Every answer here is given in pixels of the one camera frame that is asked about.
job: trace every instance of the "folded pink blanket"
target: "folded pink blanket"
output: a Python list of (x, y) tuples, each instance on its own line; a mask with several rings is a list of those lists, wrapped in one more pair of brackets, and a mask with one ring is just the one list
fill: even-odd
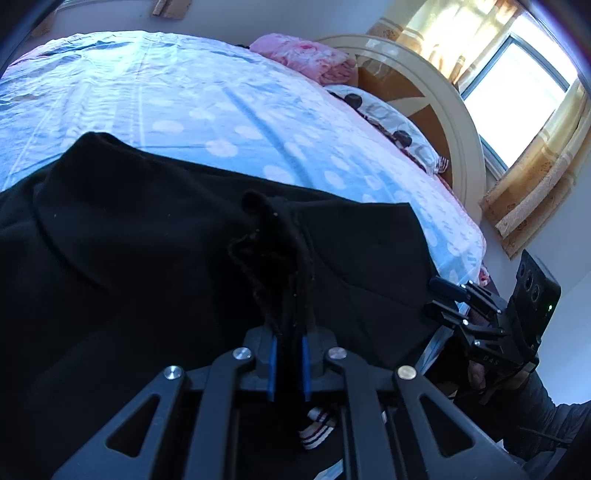
[(321, 85), (347, 83), (356, 75), (355, 59), (322, 43), (279, 33), (255, 40), (251, 51), (278, 61)]

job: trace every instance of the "mattress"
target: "mattress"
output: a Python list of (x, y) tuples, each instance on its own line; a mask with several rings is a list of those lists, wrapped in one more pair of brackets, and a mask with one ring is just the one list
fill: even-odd
[(357, 202), (408, 202), (441, 276), (478, 280), (484, 238), (437, 177), (319, 85), (244, 48), (135, 31), (29, 52), (0, 79), (0, 189), (86, 131)]

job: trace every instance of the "silver bolt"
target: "silver bolt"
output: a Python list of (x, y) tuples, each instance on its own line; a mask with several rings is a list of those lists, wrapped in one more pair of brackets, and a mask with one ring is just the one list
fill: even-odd
[(347, 350), (342, 347), (334, 346), (329, 349), (329, 358), (332, 360), (342, 360), (347, 357)]
[(183, 374), (183, 369), (177, 365), (170, 365), (170, 367), (166, 367), (164, 369), (163, 374), (164, 378), (168, 380), (176, 380)]
[(233, 357), (236, 360), (248, 360), (252, 357), (252, 352), (249, 348), (241, 346), (232, 352)]
[(403, 365), (398, 368), (398, 376), (403, 380), (412, 380), (417, 376), (417, 371), (410, 365)]

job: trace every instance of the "headboard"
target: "headboard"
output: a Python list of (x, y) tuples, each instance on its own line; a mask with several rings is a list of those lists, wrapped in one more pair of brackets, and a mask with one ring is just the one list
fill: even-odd
[(479, 223), (485, 193), (480, 136), (453, 85), (415, 52), (369, 35), (337, 35), (319, 42), (354, 54), (359, 88), (388, 102), (410, 118), (433, 148), (449, 158), (443, 175), (470, 217)]

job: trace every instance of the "gold patterned curtain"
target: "gold patterned curtain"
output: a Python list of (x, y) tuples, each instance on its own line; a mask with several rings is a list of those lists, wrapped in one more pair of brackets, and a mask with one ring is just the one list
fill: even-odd
[[(409, 18), (413, 5), (421, 6)], [(462, 91), (506, 40), (522, 11), (514, 0), (394, 0), (368, 34), (415, 51)]]
[(482, 200), (510, 258), (535, 237), (572, 191), (591, 154), (591, 100), (579, 80), (540, 133)]

